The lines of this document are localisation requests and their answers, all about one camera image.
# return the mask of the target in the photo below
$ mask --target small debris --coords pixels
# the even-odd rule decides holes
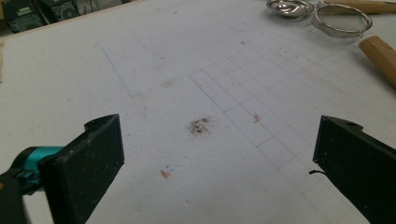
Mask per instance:
[[[260,118],[257,114],[254,114],[253,117],[255,123],[260,123],[262,121],[262,118]]]
[[[167,179],[169,176],[171,176],[171,173],[166,173],[165,171],[161,170],[161,176]]]
[[[206,127],[209,124],[209,122],[210,119],[198,119],[193,122],[190,122],[189,125],[190,133],[194,135],[210,133],[210,131]]]

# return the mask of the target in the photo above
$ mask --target dirt stain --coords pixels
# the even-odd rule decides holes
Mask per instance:
[[[205,119],[198,119],[195,121],[190,122],[189,125],[189,131],[193,135],[201,135],[201,134],[207,134],[210,133],[210,131],[207,129],[207,127],[211,123],[211,118],[205,118]]]
[[[260,118],[257,114],[254,114],[253,118],[254,118],[254,122],[255,123],[261,123],[262,122],[262,118]]]
[[[165,81],[164,83],[162,83],[160,85],[167,89],[175,88],[175,87],[179,86],[179,84],[177,84],[177,78],[170,78],[169,80]]]

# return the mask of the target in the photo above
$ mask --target wire mesh strainer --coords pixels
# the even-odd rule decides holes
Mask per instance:
[[[342,5],[325,5],[315,11],[312,24],[326,35],[338,38],[363,37],[373,21],[362,11]],[[359,48],[381,74],[396,86],[396,51],[378,36],[362,40]]]

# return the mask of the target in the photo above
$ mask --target black cable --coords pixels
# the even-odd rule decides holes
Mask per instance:
[[[80,16],[79,10],[78,10],[78,4],[76,0],[72,0],[72,5],[75,8],[75,11],[77,12],[77,15]]]
[[[47,18],[47,16],[44,14],[41,6],[38,4],[38,1],[34,0],[33,4],[35,5],[35,9],[38,11],[39,17],[44,21],[45,24],[42,25],[49,25],[51,24],[50,20]]]
[[[319,174],[323,174],[323,175],[326,175],[326,173],[324,173],[323,171],[319,171],[319,170],[313,170],[313,171],[310,171],[309,172],[309,174],[317,174],[317,173],[319,173]]]
[[[57,12],[57,17],[60,19],[61,18],[61,9],[62,9],[62,3],[58,5],[58,8],[56,8]]]
[[[90,0],[91,12],[93,12],[92,0]]]

